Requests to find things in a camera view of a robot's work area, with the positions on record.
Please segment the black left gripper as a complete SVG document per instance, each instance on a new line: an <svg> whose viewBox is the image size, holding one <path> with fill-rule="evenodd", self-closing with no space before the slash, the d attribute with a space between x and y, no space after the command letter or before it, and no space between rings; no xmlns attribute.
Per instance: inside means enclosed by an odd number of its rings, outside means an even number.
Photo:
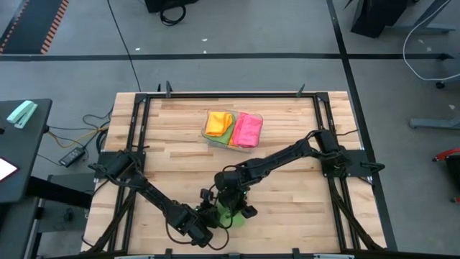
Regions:
<svg viewBox="0 0 460 259"><path fill-rule="evenodd" d="M210 228L219 226L220 214L216 205L212 204L214 194L210 189L202 188L200 192L202 202L192 208L188 204L181 204L185 210L185 218L180 231L191 238L191 245L205 247L213 238Z"/></svg>

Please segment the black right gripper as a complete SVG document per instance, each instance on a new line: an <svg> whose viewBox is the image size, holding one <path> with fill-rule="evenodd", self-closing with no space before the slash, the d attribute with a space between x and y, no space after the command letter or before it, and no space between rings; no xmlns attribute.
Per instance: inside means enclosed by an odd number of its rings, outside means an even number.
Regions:
<svg viewBox="0 0 460 259"><path fill-rule="evenodd" d="M240 213L249 219L258 214L258 211L247 203L247 192L250 186L258 183L257 179L250 178L241 171L222 171L214 176L214 182L218 189L218 202L232 217Z"/></svg>

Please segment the green microfiber towel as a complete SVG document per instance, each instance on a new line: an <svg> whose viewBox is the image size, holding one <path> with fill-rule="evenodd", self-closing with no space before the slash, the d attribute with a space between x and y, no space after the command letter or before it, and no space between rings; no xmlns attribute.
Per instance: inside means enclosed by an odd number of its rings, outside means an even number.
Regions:
<svg viewBox="0 0 460 259"><path fill-rule="evenodd" d="M245 218L241 212L231 215L228 208L222 206L219 202L216 204L219 212L219 224L222 227L239 228L245 223Z"/></svg>
<svg viewBox="0 0 460 259"><path fill-rule="evenodd" d="M224 145L227 145L229 143L229 140L231 139L231 136L232 136L232 132L234 130L235 120L236 120L233 114L230 114L230 117L231 117L231 124L226 129L225 133L223 133L222 136L218 136L218 137L209 136L208 138L210 140L213 140L214 142L218 142Z"/></svg>

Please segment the clear plastic bin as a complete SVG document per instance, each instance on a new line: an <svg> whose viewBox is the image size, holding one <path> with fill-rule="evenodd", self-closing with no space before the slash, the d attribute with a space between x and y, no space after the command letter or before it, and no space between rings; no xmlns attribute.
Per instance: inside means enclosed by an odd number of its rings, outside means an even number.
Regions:
<svg viewBox="0 0 460 259"><path fill-rule="evenodd" d="M205 141L209 145L214 146L214 147L227 149L227 150L233 150L233 151L237 151L237 152L241 152L241 153L251 153L253 151L253 149L255 149L255 147L239 147L239 146L232 147L232 146L229 146L229 144L224 145L224 144L221 144L221 143L218 143L218 142L214 142L213 140L210 140L208 138L209 136L205 133L206 123L207 123L208 115L209 115L210 112L229 112L229 113L231 113L231 114L233 114L235 116L236 120L237 120L239 114L241 113L241 112L236 112L236 111L231 111L231 110L209 110L208 113L207 113L206 121L205 121L205 123L203 125L203 128L201 130L202 137L205 139ZM262 118L262 116L260 114L252 114L252 115L256 115L256 116Z"/></svg>

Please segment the pink microfiber towel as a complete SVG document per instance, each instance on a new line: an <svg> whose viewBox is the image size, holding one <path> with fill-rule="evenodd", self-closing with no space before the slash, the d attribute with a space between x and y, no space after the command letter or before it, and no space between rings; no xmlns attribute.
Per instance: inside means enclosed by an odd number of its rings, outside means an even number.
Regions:
<svg viewBox="0 0 460 259"><path fill-rule="evenodd" d="M256 147L262 129L263 119L241 112L236 120L231 138L239 147Z"/></svg>

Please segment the black power adapter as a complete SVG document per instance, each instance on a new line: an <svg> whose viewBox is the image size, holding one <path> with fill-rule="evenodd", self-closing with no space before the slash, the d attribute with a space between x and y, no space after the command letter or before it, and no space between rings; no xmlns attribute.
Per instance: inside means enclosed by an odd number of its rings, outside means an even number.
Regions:
<svg viewBox="0 0 460 259"><path fill-rule="evenodd" d="M86 151L82 147L75 147L67 155L62 157L58 161L58 163L61 166L68 168L69 166L74 164L74 162L82 158L85 154L86 154Z"/></svg>

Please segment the black desk base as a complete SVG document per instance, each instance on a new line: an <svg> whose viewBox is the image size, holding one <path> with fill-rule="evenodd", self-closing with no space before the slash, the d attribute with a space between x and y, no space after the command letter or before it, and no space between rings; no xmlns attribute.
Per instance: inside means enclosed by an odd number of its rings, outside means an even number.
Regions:
<svg viewBox="0 0 460 259"><path fill-rule="evenodd" d="M49 175L47 180L31 176L25 194L88 209L92 195L87 190L94 189L93 180L93 173Z"/></svg>

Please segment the black side desk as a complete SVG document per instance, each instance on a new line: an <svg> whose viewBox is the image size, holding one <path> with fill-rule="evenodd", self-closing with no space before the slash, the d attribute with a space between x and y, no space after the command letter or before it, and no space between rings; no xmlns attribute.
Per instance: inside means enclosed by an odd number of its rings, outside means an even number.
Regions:
<svg viewBox="0 0 460 259"><path fill-rule="evenodd" d="M0 180L0 204L15 203L26 195L37 152L50 114L51 99L35 99L37 108L24 128L17 129L6 118L22 103L21 100L0 101L0 158L18 170Z"/></svg>

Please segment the black equipment box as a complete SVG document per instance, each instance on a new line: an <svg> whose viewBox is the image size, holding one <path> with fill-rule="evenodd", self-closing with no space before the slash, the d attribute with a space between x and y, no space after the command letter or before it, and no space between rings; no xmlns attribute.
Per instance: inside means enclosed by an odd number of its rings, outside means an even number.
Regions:
<svg viewBox="0 0 460 259"><path fill-rule="evenodd" d="M175 7L194 4L199 0L144 0L149 13L158 13Z"/></svg>

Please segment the mint green stapler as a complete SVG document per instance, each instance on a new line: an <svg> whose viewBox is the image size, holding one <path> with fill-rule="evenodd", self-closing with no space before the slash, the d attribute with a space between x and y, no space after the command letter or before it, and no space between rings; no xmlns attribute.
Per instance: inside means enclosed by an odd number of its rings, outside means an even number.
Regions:
<svg viewBox="0 0 460 259"><path fill-rule="evenodd" d="M17 129L23 129L34 114L38 105L33 101L23 101L7 118L7 122L13 124Z"/></svg>

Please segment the grey desk foot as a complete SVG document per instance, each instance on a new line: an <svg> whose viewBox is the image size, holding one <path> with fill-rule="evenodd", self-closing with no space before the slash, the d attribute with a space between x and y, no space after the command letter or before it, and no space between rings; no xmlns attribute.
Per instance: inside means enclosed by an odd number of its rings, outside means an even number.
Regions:
<svg viewBox="0 0 460 259"><path fill-rule="evenodd" d="M411 128L436 128L445 130L460 130L460 117L452 119L410 119Z"/></svg>

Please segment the red chair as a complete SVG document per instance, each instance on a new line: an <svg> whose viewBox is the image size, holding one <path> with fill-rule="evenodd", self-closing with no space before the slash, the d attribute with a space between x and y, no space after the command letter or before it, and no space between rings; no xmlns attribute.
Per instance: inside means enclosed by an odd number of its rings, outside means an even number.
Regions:
<svg viewBox="0 0 460 259"><path fill-rule="evenodd" d="M460 192L460 147L436 154L432 161L446 163L448 174Z"/></svg>

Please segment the black cabinet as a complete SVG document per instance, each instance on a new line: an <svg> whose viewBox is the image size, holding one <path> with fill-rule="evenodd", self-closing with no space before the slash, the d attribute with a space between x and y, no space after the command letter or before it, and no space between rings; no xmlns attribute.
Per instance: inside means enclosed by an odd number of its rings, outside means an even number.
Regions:
<svg viewBox="0 0 460 259"><path fill-rule="evenodd" d="M351 32L378 38L384 29L407 32L412 25L396 25L403 12L420 0L349 0L344 8L357 1Z"/></svg>

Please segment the grey desk leg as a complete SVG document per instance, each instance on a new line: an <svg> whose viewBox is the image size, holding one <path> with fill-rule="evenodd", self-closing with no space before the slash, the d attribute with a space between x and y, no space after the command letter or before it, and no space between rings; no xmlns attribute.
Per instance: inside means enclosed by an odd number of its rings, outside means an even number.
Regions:
<svg viewBox="0 0 460 259"><path fill-rule="evenodd" d="M394 25L389 27L399 32L410 32L412 29L427 33L449 33L456 31L456 27L449 24L434 23L433 20L452 0L433 0L430 6L420 15L413 24Z"/></svg>

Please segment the black mat orange striped edge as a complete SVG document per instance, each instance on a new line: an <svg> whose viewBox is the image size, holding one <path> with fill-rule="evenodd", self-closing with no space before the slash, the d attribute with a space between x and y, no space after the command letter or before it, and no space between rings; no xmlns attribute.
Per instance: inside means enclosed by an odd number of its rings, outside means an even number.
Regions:
<svg viewBox="0 0 460 259"><path fill-rule="evenodd" d="M69 4L69 0L22 0L0 37L0 54L47 54Z"/></svg>

